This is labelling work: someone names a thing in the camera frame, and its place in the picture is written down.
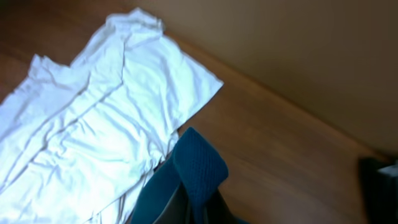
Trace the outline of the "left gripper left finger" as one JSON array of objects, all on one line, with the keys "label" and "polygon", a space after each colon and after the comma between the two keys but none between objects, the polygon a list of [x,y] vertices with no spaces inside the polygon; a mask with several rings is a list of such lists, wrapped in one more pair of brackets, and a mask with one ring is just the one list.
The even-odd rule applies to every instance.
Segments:
[{"label": "left gripper left finger", "polygon": [[187,191],[180,184],[154,224],[190,224],[192,206]]}]

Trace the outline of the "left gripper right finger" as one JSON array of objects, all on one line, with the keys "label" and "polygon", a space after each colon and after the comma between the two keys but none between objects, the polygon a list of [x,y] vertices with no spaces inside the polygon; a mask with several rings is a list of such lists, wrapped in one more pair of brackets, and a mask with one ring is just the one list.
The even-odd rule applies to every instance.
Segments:
[{"label": "left gripper right finger", "polygon": [[206,222],[207,224],[238,224],[219,190],[206,203]]}]

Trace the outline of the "dark blue t-shirt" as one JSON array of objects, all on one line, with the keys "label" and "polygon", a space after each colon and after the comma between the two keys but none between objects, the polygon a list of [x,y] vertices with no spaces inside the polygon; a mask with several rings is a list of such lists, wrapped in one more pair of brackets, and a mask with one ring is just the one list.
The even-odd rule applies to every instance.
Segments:
[{"label": "dark blue t-shirt", "polygon": [[141,191],[131,224],[154,224],[180,184],[192,206],[190,224],[207,224],[206,203],[227,178],[228,166],[216,149],[188,128]]}]

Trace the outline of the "white t-shirt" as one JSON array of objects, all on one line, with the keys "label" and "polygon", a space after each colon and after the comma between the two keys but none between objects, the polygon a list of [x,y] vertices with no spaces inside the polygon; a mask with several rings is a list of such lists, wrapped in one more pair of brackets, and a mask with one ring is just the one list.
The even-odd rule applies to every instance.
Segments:
[{"label": "white t-shirt", "polygon": [[108,16],[69,66],[35,55],[1,103],[1,222],[126,222],[222,86],[138,8]]}]

